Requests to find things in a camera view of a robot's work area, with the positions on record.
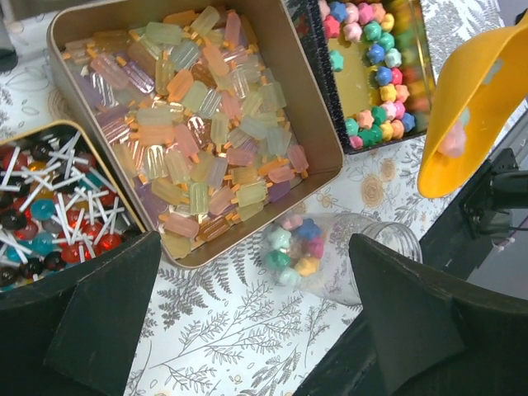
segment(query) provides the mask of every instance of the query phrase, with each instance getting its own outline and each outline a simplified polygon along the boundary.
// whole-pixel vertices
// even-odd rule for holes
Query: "table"
[[[290,12],[296,0],[287,0]],[[494,0],[424,0],[436,75],[450,52],[503,26]],[[21,56],[0,74],[0,139],[71,118],[50,77],[45,31],[53,14],[8,26]],[[501,137],[527,108],[523,103]],[[451,196],[427,200],[416,181],[424,138],[345,159],[339,178],[299,213],[362,213],[398,221],[421,237]],[[291,396],[361,311],[274,285],[258,260],[260,234],[205,268],[160,263],[126,395]]]

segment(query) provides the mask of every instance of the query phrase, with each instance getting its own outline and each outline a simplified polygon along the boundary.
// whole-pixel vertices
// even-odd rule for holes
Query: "yellow candy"
[[[301,276],[310,276],[319,270],[319,259],[316,257],[303,257],[295,265],[295,270]]]
[[[389,121],[385,121],[379,127],[381,128],[381,132],[383,133],[382,140],[384,142],[390,141],[393,138],[393,133],[394,133],[393,126],[390,124],[390,122]]]
[[[380,25],[384,31],[391,31],[394,27],[394,15],[391,13],[385,14]]]
[[[396,97],[398,95],[394,84],[389,84],[380,88],[379,94],[381,95],[382,101],[396,101]]]

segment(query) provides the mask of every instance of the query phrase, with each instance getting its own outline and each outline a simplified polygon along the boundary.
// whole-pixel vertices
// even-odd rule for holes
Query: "yellow scoop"
[[[528,94],[526,43],[528,16],[517,26],[475,36],[445,62],[436,85],[418,176],[418,190],[426,198],[449,194],[468,181]],[[437,150],[466,109],[469,123],[465,126],[464,154],[448,158]]]

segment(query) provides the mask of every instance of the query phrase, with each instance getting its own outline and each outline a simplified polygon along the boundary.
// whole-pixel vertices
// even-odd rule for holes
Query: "tablecloth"
[[[293,15],[297,1],[288,0]],[[503,22],[495,0],[424,0],[436,74],[469,37]],[[8,25],[21,56],[0,74],[0,138],[70,118],[50,78],[53,14]],[[502,135],[526,109],[523,103]],[[295,210],[357,212],[422,236],[449,204],[417,192],[424,138],[347,156],[341,175]],[[361,311],[274,284],[258,260],[260,234],[196,271],[160,263],[125,394],[291,396]]]

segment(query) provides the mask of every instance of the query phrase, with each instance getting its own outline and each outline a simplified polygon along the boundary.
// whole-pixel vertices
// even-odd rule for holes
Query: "glass jar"
[[[282,285],[357,305],[361,300],[351,265],[353,253],[348,254],[354,233],[422,262],[420,244],[408,227],[356,213],[287,214],[265,230],[262,262]]]

